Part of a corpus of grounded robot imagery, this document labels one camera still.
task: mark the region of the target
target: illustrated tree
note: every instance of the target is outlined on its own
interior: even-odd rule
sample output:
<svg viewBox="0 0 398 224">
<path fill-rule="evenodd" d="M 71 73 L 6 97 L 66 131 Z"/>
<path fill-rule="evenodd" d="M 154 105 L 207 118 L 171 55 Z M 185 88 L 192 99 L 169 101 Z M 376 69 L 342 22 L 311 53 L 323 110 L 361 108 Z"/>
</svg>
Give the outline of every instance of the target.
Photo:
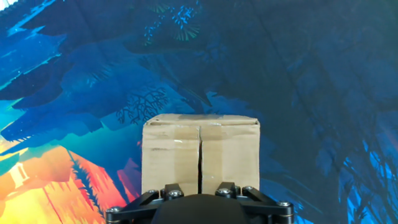
<svg viewBox="0 0 398 224">
<path fill-rule="evenodd" d="M 130 119 L 132 124 L 145 122 L 158 115 L 169 102 L 165 88 L 145 87 L 141 92 L 128 94 L 127 106 L 116 113 L 120 123 L 123 124 L 126 118 Z"/>
</svg>

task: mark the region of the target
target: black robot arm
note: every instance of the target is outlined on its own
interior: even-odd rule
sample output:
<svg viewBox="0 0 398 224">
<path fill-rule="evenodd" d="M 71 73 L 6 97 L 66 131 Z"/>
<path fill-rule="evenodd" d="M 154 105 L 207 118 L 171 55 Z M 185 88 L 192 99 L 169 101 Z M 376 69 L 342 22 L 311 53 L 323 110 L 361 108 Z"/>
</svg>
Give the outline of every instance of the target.
<svg viewBox="0 0 398 224">
<path fill-rule="evenodd" d="M 222 182 L 215 195 L 184 197 L 178 184 L 149 190 L 124 208 L 106 211 L 106 224 L 293 224 L 294 207 L 276 202 L 253 187 Z"/>
</svg>

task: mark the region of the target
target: printed landscape artwork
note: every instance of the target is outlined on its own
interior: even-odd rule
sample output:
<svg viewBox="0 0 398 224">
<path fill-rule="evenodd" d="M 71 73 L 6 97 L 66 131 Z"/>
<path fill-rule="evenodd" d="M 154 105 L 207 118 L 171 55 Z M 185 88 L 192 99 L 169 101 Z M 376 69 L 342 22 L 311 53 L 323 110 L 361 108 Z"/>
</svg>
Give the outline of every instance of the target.
<svg viewBox="0 0 398 224">
<path fill-rule="evenodd" d="M 261 123 L 296 223 L 398 222 L 398 2 L 0 0 L 0 223 L 104 223 L 161 113 Z"/>
</svg>

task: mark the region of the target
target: dark blue background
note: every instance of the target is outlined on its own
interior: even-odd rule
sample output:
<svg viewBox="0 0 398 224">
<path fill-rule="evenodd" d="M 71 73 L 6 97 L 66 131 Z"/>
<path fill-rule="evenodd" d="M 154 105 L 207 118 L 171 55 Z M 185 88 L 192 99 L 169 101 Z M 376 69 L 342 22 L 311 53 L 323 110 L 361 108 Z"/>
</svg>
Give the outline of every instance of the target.
<svg viewBox="0 0 398 224">
<path fill-rule="evenodd" d="M 247 115 L 261 122 L 261 190 L 293 201 L 297 223 L 398 223 L 397 12 L 393 0 L 19 1 L 0 12 L 0 125 L 21 143 L 1 156 L 63 146 L 128 201 L 116 172 L 140 163 L 145 120 Z"/>
</svg>

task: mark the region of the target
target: screw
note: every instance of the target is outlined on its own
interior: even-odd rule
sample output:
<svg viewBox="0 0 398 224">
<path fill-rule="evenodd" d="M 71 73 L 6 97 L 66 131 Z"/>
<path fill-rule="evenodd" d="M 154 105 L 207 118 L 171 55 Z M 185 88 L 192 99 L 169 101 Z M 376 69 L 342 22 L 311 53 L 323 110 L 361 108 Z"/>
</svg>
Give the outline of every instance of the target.
<svg viewBox="0 0 398 224">
<path fill-rule="evenodd" d="M 243 187 L 243 190 L 251 190 L 251 189 L 253 189 L 252 186 L 245 186 L 245 187 Z"/>
<path fill-rule="evenodd" d="M 115 213 L 115 212 L 120 212 L 122 210 L 122 207 L 112 207 L 106 210 L 108 213 Z"/>
<path fill-rule="evenodd" d="M 180 190 L 172 190 L 169 192 L 169 195 L 171 197 L 178 197 L 182 195 L 182 192 Z"/>
<path fill-rule="evenodd" d="M 280 202 L 277 202 L 276 204 L 278 206 L 288 207 L 290 205 L 290 202 L 280 201 Z"/>
<path fill-rule="evenodd" d="M 232 191 L 230 189 L 217 189 L 219 194 L 230 194 Z"/>
<path fill-rule="evenodd" d="M 150 194 L 153 194 L 153 193 L 157 193 L 157 190 L 152 189 L 152 190 L 148 190 L 147 192 Z"/>
<path fill-rule="evenodd" d="M 163 198 L 164 197 L 164 191 L 165 189 L 160 190 L 160 196 Z"/>
</svg>

